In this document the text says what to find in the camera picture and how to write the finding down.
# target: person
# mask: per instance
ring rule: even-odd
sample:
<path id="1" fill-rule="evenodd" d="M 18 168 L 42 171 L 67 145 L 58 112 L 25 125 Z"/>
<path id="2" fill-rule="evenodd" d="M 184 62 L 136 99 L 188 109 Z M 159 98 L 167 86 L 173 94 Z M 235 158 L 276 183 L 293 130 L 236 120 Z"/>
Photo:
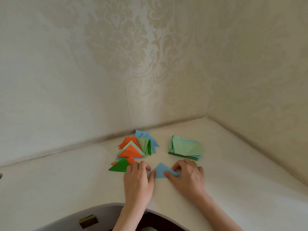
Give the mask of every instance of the person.
<path id="1" fill-rule="evenodd" d="M 202 167 L 198 167 L 193 160 L 183 159 L 172 167 L 173 171 L 178 169 L 182 170 L 180 177 L 175 177 L 168 171 L 164 174 L 182 196 L 202 213 L 214 231 L 243 230 L 207 194 Z M 150 171 L 151 168 L 144 161 L 127 167 L 124 174 L 126 202 L 113 231 L 133 231 L 137 228 L 154 190 L 156 171 L 152 171 L 148 179 L 146 170 Z"/>

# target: orange paper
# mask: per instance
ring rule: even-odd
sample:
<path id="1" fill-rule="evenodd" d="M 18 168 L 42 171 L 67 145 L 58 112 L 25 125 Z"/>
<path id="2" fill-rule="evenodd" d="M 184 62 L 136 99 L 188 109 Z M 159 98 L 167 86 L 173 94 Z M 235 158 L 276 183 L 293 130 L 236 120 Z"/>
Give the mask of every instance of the orange paper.
<path id="1" fill-rule="evenodd" d="M 119 149 L 123 149 L 130 141 L 133 141 L 133 143 L 136 144 L 137 147 L 139 147 L 139 149 L 141 150 L 141 147 L 140 147 L 138 141 L 136 140 L 135 136 L 133 136 L 133 137 L 125 137 L 123 142 L 120 145 L 118 145 Z"/>
<path id="2" fill-rule="evenodd" d="M 142 155 L 140 155 L 140 153 L 132 146 L 129 145 L 119 156 L 118 158 L 129 158 L 129 157 L 133 157 L 133 158 L 143 158 Z"/>
<path id="3" fill-rule="evenodd" d="M 133 164 L 134 164 L 134 162 L 135 162 L 133 157 L 126 158 L 126 160 L 129 162 L 129 164 L 130 164 L 131 166 L 133 166 Z M 118 161 L 112 162 L 111 165 L 113 166 L 113 165 L 115 165 L 116 163 L 118 163 Z"/>

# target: wallpaper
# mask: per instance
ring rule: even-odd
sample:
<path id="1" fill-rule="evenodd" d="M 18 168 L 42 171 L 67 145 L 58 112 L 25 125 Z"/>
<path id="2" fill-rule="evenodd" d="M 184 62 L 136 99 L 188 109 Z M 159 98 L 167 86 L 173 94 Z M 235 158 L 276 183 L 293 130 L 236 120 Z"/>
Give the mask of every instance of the wallpaper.
<path id="1" fill-rule="evenodd" d="M 308 185 L 308 0 L 211 7 L 202 57 L 214 81 L 209 116 Z"/>
<path id="2" fill-rule="evenodd" d="M 0 164 L 209 115 L 308 184 L 308 0 L 0 0 L 0 27 Z"/>

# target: table top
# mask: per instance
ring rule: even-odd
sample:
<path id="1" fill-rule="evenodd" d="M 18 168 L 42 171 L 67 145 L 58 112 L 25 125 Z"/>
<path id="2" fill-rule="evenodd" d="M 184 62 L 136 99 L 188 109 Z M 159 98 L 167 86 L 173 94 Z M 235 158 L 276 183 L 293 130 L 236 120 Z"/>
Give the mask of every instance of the table top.
<path id="1" fill-rule="evenodd" d="M 202 144 L 197 164 L 204 168 L 206 189 L 244 230 L 308 227 L 308 187 L 209 118 L 148 132 L 160 145 L 144 159 L 152 168 L 182 159 L 167 153 L 172 135 Z M 122 140 L 0 167 L 1 230 L 35 230 L 94 206 L 124 204 L 123 173 L 108 171 Z M 212 230 L 166 178 L 155 180 L 147 210 L 186 230 Z"/>

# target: hand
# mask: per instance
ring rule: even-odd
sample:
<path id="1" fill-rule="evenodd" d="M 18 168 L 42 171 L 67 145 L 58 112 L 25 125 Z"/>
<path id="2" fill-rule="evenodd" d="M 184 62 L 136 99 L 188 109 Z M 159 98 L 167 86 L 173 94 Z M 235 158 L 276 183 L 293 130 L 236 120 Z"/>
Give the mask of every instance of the hand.
<path id="1" fill-rule="evenodd" d="M 175 177 L 168 171 L 165 171 L 164 174 L 193 205 L 197 206 L 200 200 L 209 197 L 205 190 L 203 168 L 198 167 L 195 161 L 187 158 L 178 160 L 171 169 L 173 171 L 182 170 L 181 177 Z"/>
<path id="2" fill-rule="evenodd" d="M 124 174 L 125 206 L 130 209 L 144 211 L 150 202 L 156 171 L 154 170 L 148 179 L 146 170 L 151 170 L 147 163 L 135 162 L 133 166 L 127 167 L 127 172 Z"/>

